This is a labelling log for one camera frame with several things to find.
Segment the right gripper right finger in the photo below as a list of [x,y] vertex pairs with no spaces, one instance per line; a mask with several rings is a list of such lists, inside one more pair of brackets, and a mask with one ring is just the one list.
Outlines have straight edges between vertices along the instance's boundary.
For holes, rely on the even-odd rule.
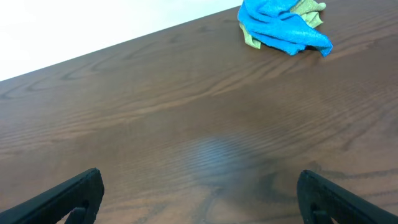
[[297,198],[305,224],[396,224],[397,216],[334,184],[303,170],[297,182]]

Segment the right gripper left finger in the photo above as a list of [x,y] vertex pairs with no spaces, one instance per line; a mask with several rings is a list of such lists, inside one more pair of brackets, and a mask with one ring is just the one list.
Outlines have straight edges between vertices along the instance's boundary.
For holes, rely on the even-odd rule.
[[91,168],[1,212],[1,223],[94,223],[103,195],[100,170]]

